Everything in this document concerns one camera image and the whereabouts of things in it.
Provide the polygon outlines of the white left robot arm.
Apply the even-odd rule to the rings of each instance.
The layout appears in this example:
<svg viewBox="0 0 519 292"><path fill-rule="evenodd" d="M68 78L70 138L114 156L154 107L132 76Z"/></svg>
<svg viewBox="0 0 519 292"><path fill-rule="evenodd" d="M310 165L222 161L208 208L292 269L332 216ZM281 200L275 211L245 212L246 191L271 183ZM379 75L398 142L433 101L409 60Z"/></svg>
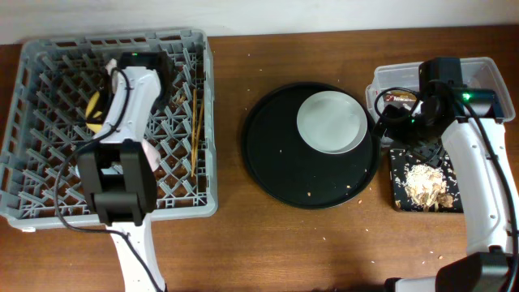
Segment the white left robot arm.
<svg viewBox="0 0 519 292"><path fill-rule="evenodd" d="M151 232L157 206L158 151L144 145L152 110L162 110L171 95L171 61L166 53L126 52L110 62L102 97L101 124L76 163L88 207L114 241L127 291L165 291Z"/></svg>

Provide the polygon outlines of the yellow bowl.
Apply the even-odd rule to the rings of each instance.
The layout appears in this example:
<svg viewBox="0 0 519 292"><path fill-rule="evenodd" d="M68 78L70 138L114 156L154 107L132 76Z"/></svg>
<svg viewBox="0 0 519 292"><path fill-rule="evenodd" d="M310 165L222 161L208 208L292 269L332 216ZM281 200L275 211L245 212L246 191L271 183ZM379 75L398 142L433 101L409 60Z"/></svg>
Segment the yellow bowl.
<svg viewBox="0 0 519 292"><path fill-rule="evenodd" d="M85 110L86 125L88 129L95 134L98 133L104 121L103 113L105 111L107 94L105 92L95 92L90 98Z"/></svg>

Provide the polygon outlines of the white round plate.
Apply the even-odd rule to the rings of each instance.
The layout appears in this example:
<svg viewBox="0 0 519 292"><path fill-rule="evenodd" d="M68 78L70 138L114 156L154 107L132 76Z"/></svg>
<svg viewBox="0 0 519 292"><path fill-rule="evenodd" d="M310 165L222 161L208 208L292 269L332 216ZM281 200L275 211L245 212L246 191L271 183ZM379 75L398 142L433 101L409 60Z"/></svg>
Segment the white round plate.
<svg viewBox="0 0 519 292"><path fill-rule="evenodd" d="M330 155L352 151L367 134L367 116L360 103L337 91L308 97L299 107L296 124L308 146Z"/></svg>

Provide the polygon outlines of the wooden chopstick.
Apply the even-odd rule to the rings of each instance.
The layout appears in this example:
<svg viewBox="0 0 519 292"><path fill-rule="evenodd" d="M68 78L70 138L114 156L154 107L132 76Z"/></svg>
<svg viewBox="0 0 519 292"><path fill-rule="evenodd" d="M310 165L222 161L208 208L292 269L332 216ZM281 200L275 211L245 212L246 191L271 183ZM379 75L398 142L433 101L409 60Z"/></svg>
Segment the wooden chopstick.
<svg viewBox="0 0 519 292"><path fill-rule="evenodd" d="M191 172L191 176L194 177L196 175L196 169L197 169L197 159L198 159L198 150L199 150L199 139L200 139L200 133L202 129L202 121L204 119L204 99L202 99L200 111L198 115L198 122L197 122L197 128L195 132L195 147L194 147L194 156L193 156L193 168Z"/></svg>
<svg viewBox="0 0 519 292"><path fill-rule="evenodd" d="M192 91L192 125L191 125L191 177L195 176L195 141L196 141L196 123L197 123L197 89Z"/></svg>

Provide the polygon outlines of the pink plastic cup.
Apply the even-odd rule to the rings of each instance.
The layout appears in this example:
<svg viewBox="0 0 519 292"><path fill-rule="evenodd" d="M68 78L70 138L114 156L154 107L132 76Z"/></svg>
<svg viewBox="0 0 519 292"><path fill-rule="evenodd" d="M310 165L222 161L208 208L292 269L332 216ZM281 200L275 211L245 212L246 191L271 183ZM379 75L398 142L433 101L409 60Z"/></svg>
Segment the pink plastic cup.
<svg viewBox="0 0 519 292"><path fill-rule="evenodd" d="M161 162L160 153L147 140L142 141L142 147L143 147L144 154L148 160L148 164L150 165L152 172L156 171L158 169L158 167L160 166L160 162Z"/></svg>

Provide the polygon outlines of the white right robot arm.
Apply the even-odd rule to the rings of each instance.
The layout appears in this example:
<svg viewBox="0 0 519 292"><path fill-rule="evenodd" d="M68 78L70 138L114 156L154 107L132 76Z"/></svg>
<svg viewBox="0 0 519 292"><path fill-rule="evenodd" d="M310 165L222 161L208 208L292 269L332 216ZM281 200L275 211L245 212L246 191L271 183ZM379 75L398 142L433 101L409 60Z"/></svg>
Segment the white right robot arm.
<svg viewBox="0 0 519 292"><path fill-rule="evenodd" d="M518 193L504 145L504 114L490 89L429 89L419 107L387 105L382 132L406 146L441 142L453 165L467 229L465 258L435 276L391 278L388 291L514 291L518 279Z"/></svg>

